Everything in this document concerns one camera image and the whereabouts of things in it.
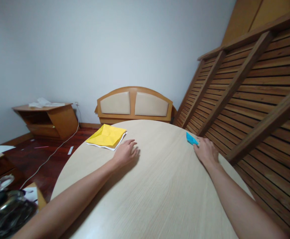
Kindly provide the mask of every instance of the blue origami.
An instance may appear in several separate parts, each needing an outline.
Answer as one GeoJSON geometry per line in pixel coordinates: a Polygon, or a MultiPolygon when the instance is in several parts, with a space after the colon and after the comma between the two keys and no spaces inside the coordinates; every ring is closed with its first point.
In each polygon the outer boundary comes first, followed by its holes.
{"type": "Polygon", "coordinates": [[[193,136],[191,136],[189,133],[187,133],[187,132],[186,132],[186,138],[187,138],[188,143],[190,143],[192,145],[193,144],[199,145],[199,143],[197,142],[197,140],[193,136]]]}

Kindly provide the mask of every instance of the right hand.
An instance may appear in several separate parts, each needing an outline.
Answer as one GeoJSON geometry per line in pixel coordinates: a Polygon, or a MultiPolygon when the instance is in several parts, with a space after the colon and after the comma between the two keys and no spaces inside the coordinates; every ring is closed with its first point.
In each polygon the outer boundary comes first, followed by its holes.
{"type": "Polygon", "coordinates": [[[133,147],[136,144],[137,143],[134,139],[129,139],[117,147],[112,160],[115,162],[118,168],[121,168],[124,165],[132,162],[139,156],[140,150],[138,147],[133,150],[133,147]]]}
{"type": "Polygon", "coordinates": [[[199,139],[199,147],[194,144],[195,153],[207,168],[209,166],[219,165],[218,150],[215,148],[214,143],[208,138],[197,137],[199,139]]]}

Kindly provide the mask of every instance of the yellow origami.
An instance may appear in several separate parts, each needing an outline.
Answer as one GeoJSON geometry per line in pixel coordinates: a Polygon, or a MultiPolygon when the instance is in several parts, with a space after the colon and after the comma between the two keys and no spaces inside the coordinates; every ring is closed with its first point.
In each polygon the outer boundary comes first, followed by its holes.
{"type": "Polygon", "coordinates": [[[99,146],[106,146],[109,148],[115,148],[120,142],[126,129],[116,128],[107,124],[96,131],[90,138],[86,140],[87,143],[96,144],[99,146]]]}

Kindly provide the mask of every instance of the white cable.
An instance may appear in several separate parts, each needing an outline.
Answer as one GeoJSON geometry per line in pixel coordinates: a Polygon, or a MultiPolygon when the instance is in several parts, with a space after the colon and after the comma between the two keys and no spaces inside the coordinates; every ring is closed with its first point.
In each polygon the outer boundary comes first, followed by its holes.
{"type": "MultiPolygon", "coordinates": [[[[80,123],[79,123],[79,121],[78,121],[78,127],[76,128],[76,132],[70,137],[70,138],[72,138],[76,133],[77,133],[77,131],[79,130],[79,126],[80,126],[80,123]]],[[[66,143],[67,141],[69,141],[69,139],[70,138],[68,138],[66,141],[64,141],[55,151],[54,151],[54,153],[53,154],[51,154],[49,157],[48,157],[48,159],[43,163],[43,164],[41,164],[40,165],[40,167],[38,168],[38,170],[30,177],[30,178],[32,178],[34,175],[36,175],[36,173],[37,172],[39,172],[39,170],[40,170],[40,168],[47,162],[47,161],[49,161],[49,159],[51,158],[51,156],[52,155],[54,155],[56,152],[57,152],[57,150],[59,149],[59,148],[61,148],[61,146],[62,145],[64,145],[64,143],[66,143]]],[[[20,187],[20,189],[22,189],[23,188],[23,186],[26,184],[26,182],[27,181],[29,181],[29,179],[30,178],[28,178],[24,183],[23,183],[23,185],[20,187]]]]}

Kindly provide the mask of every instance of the beige cushion panel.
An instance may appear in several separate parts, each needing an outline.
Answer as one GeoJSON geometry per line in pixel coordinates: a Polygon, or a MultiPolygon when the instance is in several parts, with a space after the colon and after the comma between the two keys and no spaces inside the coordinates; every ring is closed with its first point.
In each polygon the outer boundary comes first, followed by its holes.
{"type": "Polygon", "coordinates": [[[168,102],[154,95],[137,92],[135,115],[165,117],[167,115],[168,105],[168,102]]]}
{"type": "Polygon", "coordinates": [[[100,103],[103,114],[129,115],[131,113],[129,92],[111,95],[101,100],[100,103]]]}

